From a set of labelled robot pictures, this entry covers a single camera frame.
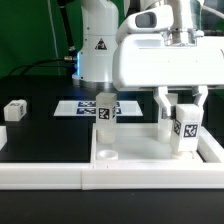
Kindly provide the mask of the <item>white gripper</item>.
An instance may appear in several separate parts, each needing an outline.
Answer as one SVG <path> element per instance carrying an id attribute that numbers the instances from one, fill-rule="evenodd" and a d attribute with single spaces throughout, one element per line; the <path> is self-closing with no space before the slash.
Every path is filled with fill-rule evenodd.
<path id="1" fill-rule="evenodd" d="M 224 87 L 224 37 L 206 36 L 201 5 L 143 5 L 116 34 L 113 85 L 120 91 L 154 89 L 161 118 L 176 117 L 176 94 L 192 88 L 202 107 L 209 88 Z"/>

